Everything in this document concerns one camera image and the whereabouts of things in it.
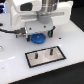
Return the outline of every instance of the white machine frame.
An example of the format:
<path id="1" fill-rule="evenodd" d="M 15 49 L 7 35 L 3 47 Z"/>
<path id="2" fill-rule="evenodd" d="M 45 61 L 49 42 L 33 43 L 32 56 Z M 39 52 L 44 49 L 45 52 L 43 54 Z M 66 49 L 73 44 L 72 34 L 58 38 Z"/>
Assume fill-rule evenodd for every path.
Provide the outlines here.
<path id="1" fill-rule="evenodd" d="M 59 21 L 59 17 L 56 17 L 58 20 L 53 18 L 55 26 L 62 25 L 59 25 L 58 29 L 54 31 L 52 38 L 49 38 L 46 32 L 44 32 L 47 39 L 44 44 L 37 45 L 27 42 L 24 37 L 17 39 L 14 34 L 10 35 L 0 32 L 0 84 L 12 83 L 84 61 L 84 32 L 68 20 L 70 16 L 67 14 L 71 14 L 70 7 L 72 2 L 69 1 L 66 4 L 69 10 L 60 3 L 59 7 L 61 6 L 67 18 L 60 18 L 63 24 Z M 12 30 L 9 13 L 0 14 L 0 22 L 4 24 L 1 27 L 2 29 Z M 66 57 L 65 60 L 29 68 L 25 53 L 55 46 L 60 47 Z"/>
<path id="2" fill-rule="evenodd" d="M 51 12 L 53 26 L 56 25 L 57 27 L 58 25 L 68 23 L 71 15 L 72 5 L 73 5 L 72 1 L 58 3 L 57 10 Z M 13 30 L 28 27 L 27 29 L 28 34 L 34 34 L 35 32 L 39 33 L 51 30 L 53 27 L 50 24 L 51 23 L 48 24 L 40 23 L 37 20 L 36 11 L 17 12 L 14 6 L 11 7 L 11 25 Z"/>

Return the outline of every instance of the cable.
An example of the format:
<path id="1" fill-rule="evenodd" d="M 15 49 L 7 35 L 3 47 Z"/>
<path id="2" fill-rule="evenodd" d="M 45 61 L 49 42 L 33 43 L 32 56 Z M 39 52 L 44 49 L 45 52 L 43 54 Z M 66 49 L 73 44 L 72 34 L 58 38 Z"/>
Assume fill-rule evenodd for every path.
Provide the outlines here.
<path id="1" fill-rule="evenodd" d="M 5 32 L 5 33 L 13 33 L 13 34 L 18 34 L 19 33 L 18 30 L 15 30 L 15 31 L 7 31 L 7 30 L 1 29 L 1 28 L 0 28 L 0 31 L 1 32 Z"/>

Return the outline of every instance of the black object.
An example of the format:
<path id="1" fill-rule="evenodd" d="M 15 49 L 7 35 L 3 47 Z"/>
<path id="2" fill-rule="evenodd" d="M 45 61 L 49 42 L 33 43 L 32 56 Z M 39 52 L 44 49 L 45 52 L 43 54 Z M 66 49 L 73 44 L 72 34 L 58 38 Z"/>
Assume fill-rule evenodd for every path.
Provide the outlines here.
<path id="1" fill-rule="evenodd" d="M 2 8 L 0 8 L 0 13 L 3 13 L 3 9 Z"/>
<path id="2" fill-rule="evenodd" d="M 0 8 L 4 8 L 4 5 L 0 5 Z"/>
<path id="3" fill-rule="evenodd" d="M 53 49 L 50 50 L 50 55 L 53 55 Z"/>
<path id="4" fill-rule="evenodd" d="M 21 11 L 31 11 L 32 7 L 33 7 L 32 3 L 25 3 L 21 5 L 20 10 Z"/>
<path id="5" fill-rule="evenodd" d="M 35 53 L 35 59 L 38 59 L 38 53 Z"/>
<path id="6" fill-rule="evenodd" d="M 49 36 L 50 38 L 53 37 L 53 30 L 48 31 L 48 36 Z"/>
<path id="7" fill-rule="evenodd" d="M 8 31 L 8 30 L 4 30 L 4 29 L 0 29 L 1 32 L 4 33 L 13 33 L 13 34 L 25 34 L 25 28 L 21 28 L 20 30 L 15 30 L 15 31 Z"/>
<path id="8" fill-rule="evenodd" d="M 0 0 L 0 3 L 4 3 L 6 0 Z"/>
<path id="9" fill-rule="evenodd" d="M 3 23 L 0 23 L 0 26 L 3 26 Z"/>
<path id="10" fill-rule="evenodd" d="M 73 7 L 84 7 L 84 0 L 73 0 Z"/>
<path id="11" fill-rule="evenodd" d="M 26 39 L 27 39 L 27 41 L 31 41 L 31 35 L 28 35 L 28 37 Z"/>

